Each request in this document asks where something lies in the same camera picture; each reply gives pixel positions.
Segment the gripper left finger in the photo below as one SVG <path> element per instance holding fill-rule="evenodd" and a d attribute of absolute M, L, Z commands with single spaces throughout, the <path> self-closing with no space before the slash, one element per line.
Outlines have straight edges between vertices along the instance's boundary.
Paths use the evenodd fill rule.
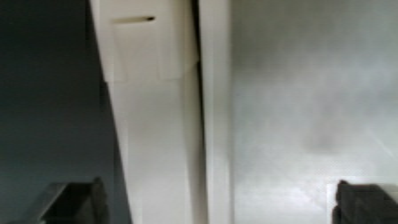
<path fill-rule="evenodd" d="M 42 224 L 109 224 L 100 178 L 65 184 L 38 220 Z"/>

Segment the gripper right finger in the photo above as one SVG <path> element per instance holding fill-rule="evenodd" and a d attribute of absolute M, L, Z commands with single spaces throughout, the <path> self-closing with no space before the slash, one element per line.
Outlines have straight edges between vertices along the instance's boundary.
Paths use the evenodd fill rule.
<path fill-rule="evenodd" d="M 398 224 L 398 201 L 376 184 L 339 181 L 331 224 Z"/>

